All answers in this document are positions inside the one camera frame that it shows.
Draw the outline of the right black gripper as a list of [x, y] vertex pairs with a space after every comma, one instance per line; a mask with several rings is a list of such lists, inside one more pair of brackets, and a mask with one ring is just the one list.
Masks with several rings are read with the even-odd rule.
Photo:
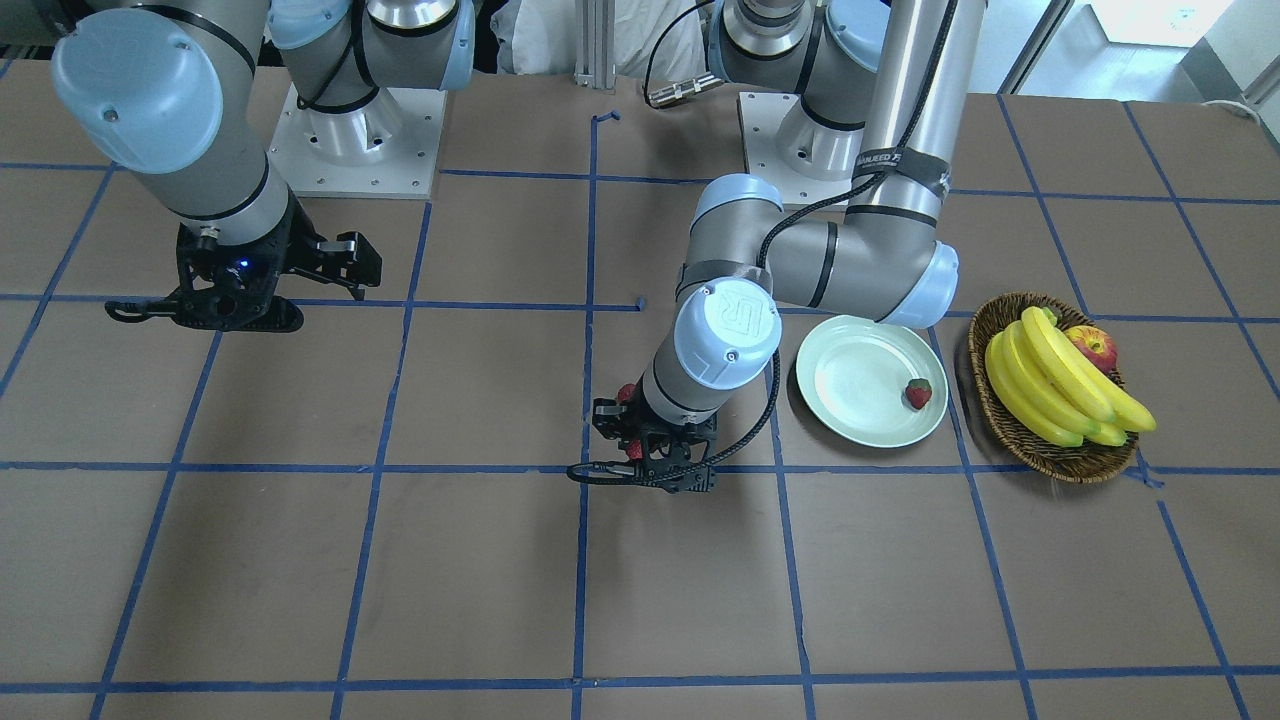
[[355, 301], [364, 301], [367, 288], [381, 283], [381, 255], [360, 232], [334, 240], [306, 234], [314, 227], [303, 215], [291, 195], [276, 225], [241, 245], [220, 245], [183, 225], [175, 242], [179, 284], [164, 300], [151, 302], [150, 314], [200, 331], [296, 332], [305, 323], [302, 311], [276, 295], [279, 278], [289, 268], [291, 274], [337, 284]]

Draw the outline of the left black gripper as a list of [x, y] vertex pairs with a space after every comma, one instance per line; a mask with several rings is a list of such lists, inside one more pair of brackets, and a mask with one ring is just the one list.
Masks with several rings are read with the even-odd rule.
[[705, 464], [716, 450], [716, 414], [696, 424], [673, 425], [641, 400], [617, 404], [614, 398], [595, 398], [591, 425], [618, 447], [628, 439], [643, 439], [646, 450], [646, 457], [639, 462], [628, 461], [627, 456], [623, 461], [594, 462], [594, 486], [640, 486], [668, 493], [708, 492], [716, 487], [716, 470]]

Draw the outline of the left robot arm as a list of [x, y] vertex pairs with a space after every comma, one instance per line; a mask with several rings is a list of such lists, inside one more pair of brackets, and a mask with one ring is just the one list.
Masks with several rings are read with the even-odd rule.
[[[840, 183], [788, 211], [759, 176], [712, 181], [690, 222], [673, 319], [640, 379], [598, 398], [591, 425], [627, 457], [580, 462], [584, 484], [710, 489], [769, 421], [788, 304], [913, 329], [957, 287], [937, 236], [984, 1], [722, 1], [707, 61], [735, 83], [788, 91], [782, 147], [797, 172]], [[716, 448], [717, 414], [769, 370], [759, 419]]]

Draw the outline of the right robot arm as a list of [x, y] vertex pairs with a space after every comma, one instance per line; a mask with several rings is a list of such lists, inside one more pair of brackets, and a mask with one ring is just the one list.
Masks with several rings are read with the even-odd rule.
[[332, 161], [401, 140], [393, 88], [460, 90], [474, 69], [471, 1], [38, 1], [59, 33], [52, 85], [93, 145], [179, 219], [177, 287], [108, 301], [115, 322], [289, 333], [283, 275], [364, 300], [381, 256], [358, 232], [319, 234], [246, 113], [270, 40], [294, 106]]

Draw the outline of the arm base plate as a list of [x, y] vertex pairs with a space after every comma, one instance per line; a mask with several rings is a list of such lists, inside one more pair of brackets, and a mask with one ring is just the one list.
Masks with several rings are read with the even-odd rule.
[[448, 97], [384, 88], [364, 108], [328, 114], [300, 109], [292, 88], [268, 155], [298, 197], [428, 200]]
[[850, 188], [865, 124], [819, 117], [799, 94], [741, 92], [739, 115], [748, 172], [809, 197]]

